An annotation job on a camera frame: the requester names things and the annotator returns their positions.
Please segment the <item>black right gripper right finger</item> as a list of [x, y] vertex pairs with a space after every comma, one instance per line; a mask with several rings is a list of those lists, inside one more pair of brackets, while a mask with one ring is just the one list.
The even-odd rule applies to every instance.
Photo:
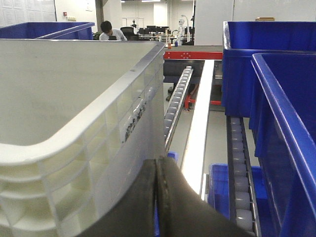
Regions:
[[162, 237], [251, 236], [202, 201], [173, 159], [157, 159], [156, 167], [158, 219]]

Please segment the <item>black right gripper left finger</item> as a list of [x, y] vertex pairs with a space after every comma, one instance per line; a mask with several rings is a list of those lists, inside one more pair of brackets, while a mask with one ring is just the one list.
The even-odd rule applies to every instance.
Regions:
[[147, 159], [123, 197], [79, 237], [153, 237], [156, 162]]

